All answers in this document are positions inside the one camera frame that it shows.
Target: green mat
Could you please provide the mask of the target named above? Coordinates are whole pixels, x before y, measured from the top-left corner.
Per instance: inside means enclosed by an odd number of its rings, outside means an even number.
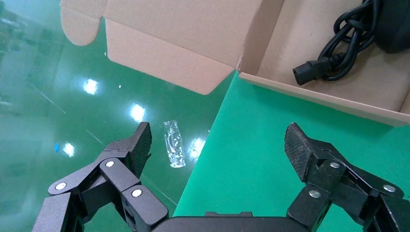
[[[332,143],[352,164],[401,187],[410,200],[410,127],[392,128],[257,87],[235,76],[174,216],[205,211],[285,216],[304,186],[284,153],[287,126]],[[333,205],[319,231],[361,227]]]

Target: green epoxy floor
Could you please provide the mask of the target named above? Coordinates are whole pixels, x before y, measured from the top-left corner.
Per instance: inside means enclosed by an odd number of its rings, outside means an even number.
[[[0,16],[0,228],[30,231],[54,181],[91,163],[112,140],[151,124],[152,157],[142,181],[170,209],[195,166],[232,77],[202,96],[106,56],[102,22],[85,47],[64,36],[59,0],[5,0]],[[186,166],[172,168],[163,123],[176,120]],[[112,206],[86,231],[130,231]]]

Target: textured fingertip pad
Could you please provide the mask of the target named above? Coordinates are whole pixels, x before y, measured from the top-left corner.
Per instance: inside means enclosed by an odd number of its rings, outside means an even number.
[[[128,162],[131,162],[131,171],[140,178],[146,161],[151,156],[152,135],[148,122],[141,122],[134,134],[126,139],[111,142],[104,151],[118,149],[119,151],[128,151]]]
[[[309,145],[308,137],[296,123],[286,129],[285,153],[300,181],[305,182],[313,149]]]
[[[131,153],[132,172],[140,178],[145,164],[151,156],[149,150],[151,149],[152,135],[149,123],[142,122],[130,139],[128,151]]]

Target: open cardboard box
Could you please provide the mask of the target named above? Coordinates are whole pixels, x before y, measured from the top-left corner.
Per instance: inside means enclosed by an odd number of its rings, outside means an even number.
[[[108,57],[201,94],[238,69],[254,84],[399,126],[410,123],[410,52],[376,46],[342,80],[298,86],[333,23],[361,0],[62,0],[66,36],[91,43],[105,18]]]

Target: green floor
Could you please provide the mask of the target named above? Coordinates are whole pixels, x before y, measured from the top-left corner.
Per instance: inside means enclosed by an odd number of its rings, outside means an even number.
[[[59,17],[59,0],[4,1],[1,230],[30,231],[48,186],[92,162],[110,141],[131,135],[140,120],[153,133],[142,181],[172,215],[232,78],[210,95],[195,94],[109,61],[103,23],[94,43],[72,45]],[[170,120],[182,135],[182,168],[172,168],[167,156],[163,123]],[[86,225],[88,232],[101,228],[129,231],[110,205]]]
[[[410,125],[393,128],[236,76],[174,216],[242,211],[285,216],[304,186],[284,149],[285,131],[292,122],[307,136],[330,142],[351,164],[399,186],[410,200]],[[318,231],[363,230],[332,205]]]

